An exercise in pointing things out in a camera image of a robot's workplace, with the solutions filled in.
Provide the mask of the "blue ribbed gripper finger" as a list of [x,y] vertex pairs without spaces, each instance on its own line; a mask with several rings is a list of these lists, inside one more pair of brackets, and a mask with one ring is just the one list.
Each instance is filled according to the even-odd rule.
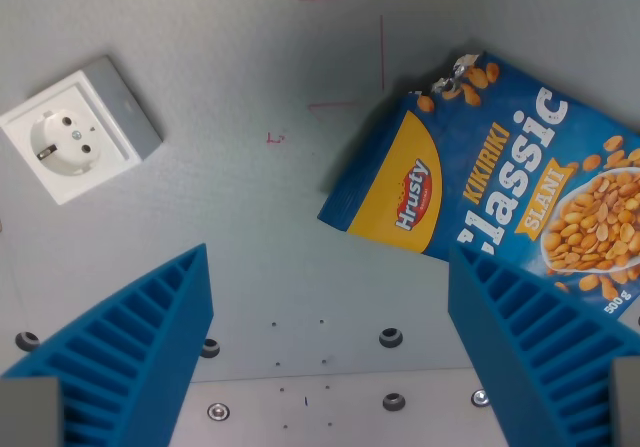
[[553,283],[461,244],[448,312],[510,446],[611,446],[611,364],[631,329]]
[[166,446],[213,316],[200,244],[98,303],[3,375],[60,382],[66,446]]

